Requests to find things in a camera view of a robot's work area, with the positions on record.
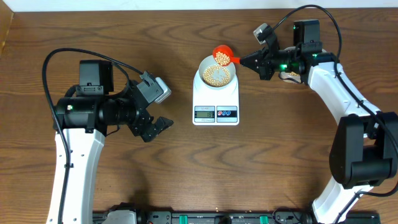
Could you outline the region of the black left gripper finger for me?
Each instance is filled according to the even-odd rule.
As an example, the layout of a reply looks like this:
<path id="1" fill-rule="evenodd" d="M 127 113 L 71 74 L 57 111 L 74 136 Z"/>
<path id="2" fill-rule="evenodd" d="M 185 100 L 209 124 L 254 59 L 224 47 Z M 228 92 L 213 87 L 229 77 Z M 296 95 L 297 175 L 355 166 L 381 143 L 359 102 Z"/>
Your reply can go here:
<path id="1" fill-rule="evenodd" d="M 142 79 L 142 83 L 148 87 L 151 87 L 155 84 L 155 78 L 147 71 L 144 71 L 144 73 L 140 75 L 140 78 Z"/>
<path id="2" fill-rule="evenodd" d="M 140 134 L 144 142 L 151 142 L 154 140 L 162 131 L 170 128 L 174 124 L 174 121 L 165 117 L 158 117 L 155 123 L 149 123 Z"/>

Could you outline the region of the red measuring scoop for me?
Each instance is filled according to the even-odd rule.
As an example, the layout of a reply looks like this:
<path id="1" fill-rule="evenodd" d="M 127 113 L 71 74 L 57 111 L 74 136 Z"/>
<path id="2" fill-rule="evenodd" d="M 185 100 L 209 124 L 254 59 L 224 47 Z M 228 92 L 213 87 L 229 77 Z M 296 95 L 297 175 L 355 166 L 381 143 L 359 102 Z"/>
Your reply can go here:
<path id="1" fill-rule="evenodd" d="M 223 53 L 227 54 L 231 60 L 231 62 L 229 64 L 231 64 L 231 63 L 240 64 L 240 58 L 235 57 L 233 51 L 227 45 L 219 45 L 213 49 L 213 58 L 214 59 L 215 59 L 215 54 L 217 52 L 223 52 Z"/>

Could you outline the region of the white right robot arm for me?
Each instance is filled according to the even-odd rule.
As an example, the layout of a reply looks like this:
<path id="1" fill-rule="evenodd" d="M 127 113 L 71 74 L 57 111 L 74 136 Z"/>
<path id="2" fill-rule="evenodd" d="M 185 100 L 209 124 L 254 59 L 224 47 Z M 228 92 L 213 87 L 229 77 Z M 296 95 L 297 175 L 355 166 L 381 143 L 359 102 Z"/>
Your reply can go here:
<path id="1" fill-rule="evenodd" d="M 313 223 L 343 223 L 363 196 L 397 192 L 372 189 L 397 174 L 397 114 L 382 112 L 348 79 L 337 56 L 323 49 L 318 20 L 294 22 L 294 44 L 280 49 L 268 24 L 253 32 L 265 47 L 240 58 L 242 66 L 270 80 L 275 73 L 299 76 L 326 104 L 338 127 L 329 155 L 331 179 L 312 202 Z"/>

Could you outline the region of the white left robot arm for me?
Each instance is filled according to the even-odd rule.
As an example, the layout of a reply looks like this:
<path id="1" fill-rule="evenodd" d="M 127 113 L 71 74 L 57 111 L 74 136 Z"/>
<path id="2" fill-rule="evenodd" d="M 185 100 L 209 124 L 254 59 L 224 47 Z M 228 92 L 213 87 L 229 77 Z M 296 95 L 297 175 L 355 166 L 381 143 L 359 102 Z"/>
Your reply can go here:
<path id="1" fill-rule="evenodd" d="M 147 111 L 161 103 L 170 88 L 159 77 L 144 72 L 141 82 L 128 79 L 113 95 L 113 69 L 105 60 L 82 60 L 80 82 L 55 106 L 57 161 L 47 223 L 91 223 L 98 162 L 108 126 L 126 125 L 144 142 L 171 127 L 165 117 L 154 119 Z"/>

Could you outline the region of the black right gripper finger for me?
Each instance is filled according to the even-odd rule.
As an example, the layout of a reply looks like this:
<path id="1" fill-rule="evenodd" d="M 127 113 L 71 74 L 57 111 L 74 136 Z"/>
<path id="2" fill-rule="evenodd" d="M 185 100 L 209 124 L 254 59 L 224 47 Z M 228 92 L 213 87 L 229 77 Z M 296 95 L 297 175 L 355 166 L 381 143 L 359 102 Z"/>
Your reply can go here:
<path id="1" fill-rule="evenodd" d="M 256 60 L 241 60 L 240 64 L 250 70 L 258 73 L 259 75 L 262 73 L 262 63 Z"/>
<path id="2" fill-rule="evenodd" d="M 260 60 L 262 60 L 262 50 L 257 50 L 240 58 L 240 62 L 258 62 Z"/>

